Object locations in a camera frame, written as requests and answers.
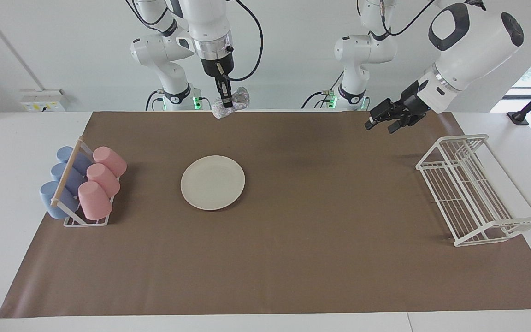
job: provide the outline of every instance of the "wall socket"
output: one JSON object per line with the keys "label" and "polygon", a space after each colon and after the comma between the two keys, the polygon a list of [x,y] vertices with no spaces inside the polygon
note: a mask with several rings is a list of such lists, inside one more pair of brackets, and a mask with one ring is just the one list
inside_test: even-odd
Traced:
{"label": "wall socket", "polygon": [[24,94],[19,103],[28,112],[65,112],[67,98],[61,90],[21,90]]}

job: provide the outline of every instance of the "white dish rack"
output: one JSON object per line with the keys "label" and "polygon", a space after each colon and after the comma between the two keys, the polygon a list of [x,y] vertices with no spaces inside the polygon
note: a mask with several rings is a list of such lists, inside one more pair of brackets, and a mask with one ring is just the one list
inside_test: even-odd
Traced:
{"label": "white dish rack", "polygon": [[[102,226],[107,225],[108,220],[110,219],[110,215],[105,217],[104,219],[100,220],[89,220],[85,217],[80,217],[77,212],[80,212],[81,204],[77,207],[77,212],[71,211],[70,208],[68,208],[62,201],[61,201],[61,193],[63,193],[63,189],[65,188],[65,184],[67,183],[67,179],[69,177],[69,172],[75,162],[75,159],[77,158],[77,154],[83,152],[87,158],[93,161],[93,151],[83,142],[83,137],[79,137],[77,142],[75,143],[75,146],[73,147],[73,152],[71,153],[71,156],[69,157],[69,160],[67,161],[67,166],[65,168],[65,172],[63,172],[63,175],[61,176],[61,180],[59,181],[59,185],[57,186],[57,191],[54,193],[53,198],[51,199],[50,205],[53,208],[59,207],[61,210],[63,210],[65,213],[67,213],[68,217],[65,218],[65,221],[63,222],[63,225],[65,227],[95,227],[95,226]],[[114,205],[114,197],[110,197],[110,204]]]}
{"label": "white dish rack", "polygon": [[477,150],[488,149],[531,208],[491,150],[488,138],[487,135],[440,138],[415,167],[430,188],[454,236],[455,246],[503,242],[531,229],[531,217],[516,218],[509,212],[478,158]]}

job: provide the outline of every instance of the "cup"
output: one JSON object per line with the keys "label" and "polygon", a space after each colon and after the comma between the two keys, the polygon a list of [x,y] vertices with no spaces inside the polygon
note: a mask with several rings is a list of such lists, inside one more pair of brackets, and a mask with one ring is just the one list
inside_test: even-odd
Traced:
{"label": "cup", "polygon": [[[61,147],[61,149],[57,151],[57,159],[59,162],[68,162],[72,152],[72,147]],[[93,162],[79,151],[72,166],[79,172],[79,174],[85,176],[87,173],[87,167],[91,166],[91,164],[93,164]]]}
{"label": "cup", "polygon": [[[45,183],[42,187],[40,187],[40,198],[42,198],[42,202],[44,203],[44,206],[46,206],[46,210],[48,211],[48,214],[54,219],[65,219],[68,217],[67,213],[65,211],[61,210],[60,207],[52,207],[50,206],[50,202],[53,199],[55,191],[57,191],[57,187],[59,186],[59,183],[57,181],[51,181]],[[75,212],[79,208],[79,202],[73,197],[73,195],[68,191],[67,188],[63,188],[63,192],[61,193],[61,202],[67,206],[71,211]]]}
{"label": "cup", "polygon": [[115,177],[120,177],[126,172],[126,161],[109,147],[99,147],[93,151],[95,162],[104,164],[112,171]]}
{"label": "cup", "polygon": [[87,181],[79,186],[79,201],[83,214],[89,220],[100,220],[110,215],[112,204],[101,185]]}
{"label": "cup", "polygon": [[112,197],[120,191],[120,182],[118,182],[112,171],[103,164],[89,166],[87,168],[87,179],[97,182],[108,197]]}
{"label": "cup", "polygon": [[[61,176],[63,176],[65,168],[67,168],[66,162],[61,162],[53,166],[53,168],[50,170],[50,176],[53,178],[54,181],[61,181]],[[67,188],[73,196],[77,196],[79,186],[85,183],[85,181],[86,180],[83,178],[83,176],[79,174],[79,172],[75,168],[71,168],[71,170],[69,170],[67,182],[65,183],[65,188]]]}

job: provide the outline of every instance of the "white wall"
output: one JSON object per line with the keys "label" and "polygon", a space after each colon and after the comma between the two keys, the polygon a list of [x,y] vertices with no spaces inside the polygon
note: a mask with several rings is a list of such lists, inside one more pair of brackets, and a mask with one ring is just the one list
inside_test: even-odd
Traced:
{"label": "white wall", "polygon": [[[355,0],[245,0],[265,33],[263,63],[250,88],[254,109],[299,107],[310,93],[329,88],[341,72],[333,57],[335,40],[363,33]],[[425,4],[401,1],[394,19],[400,29]],[[523,25],[526,43],[508,63],[476,82],[452,104],[451,111],[488,111],[531,65],[531,1],[488,0],[490,10],[508,11]],[[259,48],[257,28],[237,4],[228,4],[236,44],[235,76],[248,73]],[[438,9],[431,8],[405,34],[396,37],[400,51],[390,64],[371,65],[369,95],[375,105],[396,98],[437,56],[427,28]],[[121,0],[0,0],[0,30],[36,77],[49,89],[63,89],[72,111],[142,109],[158,88],[154,74],[134,62],[131,40],[149,34]],[[197,58],[180,62],[190,82],[214,99],[211,78]],[[20,111],[19,89],[34,82],[0,42],[0,111]]]}

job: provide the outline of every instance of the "green light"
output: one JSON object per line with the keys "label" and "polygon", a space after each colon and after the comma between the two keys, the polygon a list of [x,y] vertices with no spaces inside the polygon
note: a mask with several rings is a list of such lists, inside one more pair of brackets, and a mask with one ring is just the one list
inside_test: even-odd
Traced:
{"label": "green light", "polygon": [[370,107],[370,97],[364,97],[364,101],[362,102],[360,109],[367,111],[368,107]]}
{"label": "green light", "polygon": [[200,99],[198,99],[198,97],[194,97],[194,107],[196,107],[196,109],[202,108],[202,103],[200,102]]}
{"label": "green light", "polygon": [[333,97],[331,98],[331,100],[329,101],[329,103],[327,104],[327,106],[329,108],[333,108],[335,109],[335,105],[337,105],[337,96],[333,95]]}

